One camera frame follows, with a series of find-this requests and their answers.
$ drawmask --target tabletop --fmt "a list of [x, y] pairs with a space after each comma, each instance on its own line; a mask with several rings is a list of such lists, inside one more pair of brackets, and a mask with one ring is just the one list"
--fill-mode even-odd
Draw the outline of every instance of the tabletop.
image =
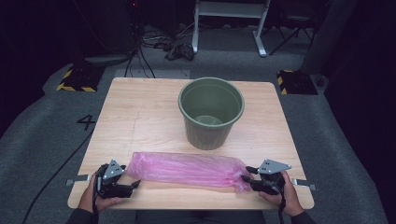
[[[231, 81], [243, 94], [245, 110], [224, 145], [201, 150], [187, 140], [177, 104], [190, 80], [116, 77], [105, 99], [79, 175], [93, 174], [112, 159], [128, 165], [135, 151], [209, 154], [234, 157], [259, 167], [270, 159], [291, 165], [291, 178], [306, 179], [275, 86], [269, 82]], [[123, 175], [119, 184], [134, 180]], [[76, 182], [68, 205], [76, 208], [88, 182]], [[309, 188], [295, 187], [304, 209], [314, 206]], [[142, 181], [131, 198], [116, 209], [276, 209], [258, 192], [235, 193], [233, 187], [214, 188]]]

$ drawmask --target gray carpet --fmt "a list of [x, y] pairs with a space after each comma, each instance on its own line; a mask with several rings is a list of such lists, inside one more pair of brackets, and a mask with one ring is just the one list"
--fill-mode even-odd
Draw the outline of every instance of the gray carpet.
[[[281, 42], [272, 30], [262, 37], [267, 50]], [[185, 37], [178, 43], [190, 43]], [[160, 49], [143, 48], [156, 77], [220, 77], [227, 80], [265, 81], [277, 87], [276, 72], [298, 69], [308, 49], [301, 34], [273, 56], [261, 58], [251, 27], [239, 30], [206, 30], [192, 62], [167, 61]], [[144, 62], [146, 75], [151, 77]], [[97, 120], [113, 77], [121, 77], [127, 63], [108, 67], [98, 92], [56, 91], [70, 64], [60, 68], [44, 85], [45, 96], [24, 110], [0, 140], [0, 223], [21, 223], [34, 197], [55, 171], [89, 136], [79, 119]], [[127, 77], [146, 78], [137, 58]], [[290, 131], [308, 180], [317, 184], [315, 207], [308, 211], [317, 223], [387, 223], [375, 184], [348, 144], [332, 111], [319, 95], [281, 95]], [[71, 188], [64, 182], [78, 172], [88, 141], [50, 182], [36, 201], [26, 223], [65, 223], [72, 213], [67, 206]], [[264, 211], [267, 223], [279, 223], [276, 211]], [[107, 209], [100, 223], [134, 223], [134, 211]]]

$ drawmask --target green bucket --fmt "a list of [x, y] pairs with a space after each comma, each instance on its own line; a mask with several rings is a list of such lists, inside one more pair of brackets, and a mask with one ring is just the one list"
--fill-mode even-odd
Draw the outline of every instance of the green bucket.
[[189, 142], [200, 149], [221, 147], [233, 124], [241, 118], [245, 101], [232, 83], [202, 77], [188, 83], [178, 96]]

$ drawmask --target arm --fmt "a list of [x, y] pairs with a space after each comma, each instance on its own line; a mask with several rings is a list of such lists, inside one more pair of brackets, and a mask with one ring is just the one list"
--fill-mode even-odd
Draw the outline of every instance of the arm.
[[[91, 175], [90, 185], [84, 190], [84, 193], [82, 193], [78, 208], [73, 211], [66, 224], [85, 224], [93, 222], [92, 195], [95, 178], [96, 174]], [[105, 208], [120, 202], [121, 198], [102, 199], [101, 197], [97, 197], [95, 200], [98, 213], [102, 212]]]
[[[291, 217], [291, 222], [293, 224], [305, 223], [314, 224], [315, 221], [305, 212], [301, 207], [298, 200], [297, 192], [294, 186], [290, 182], [289, 175], [286, 171], [282, 171], [283, 178], [285, 179], [285, 199], [286, 207], [284, 212]], [[270, 203], [274, 203], [277, 206], [280, 205], [282, 197], [280, 194], [270, 195], [265, 192], [259, 192], [259, 195]]]

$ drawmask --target plastic bag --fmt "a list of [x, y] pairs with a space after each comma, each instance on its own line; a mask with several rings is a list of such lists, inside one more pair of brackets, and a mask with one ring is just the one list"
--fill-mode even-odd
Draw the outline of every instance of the plastic bag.
[[246, 165], [237, 158], [162, 152], [134, 152], [126, 174], [149, 181], [209, 187], [234, 186], [237, 193], [251, 190], [241, 175], [253, 178]]

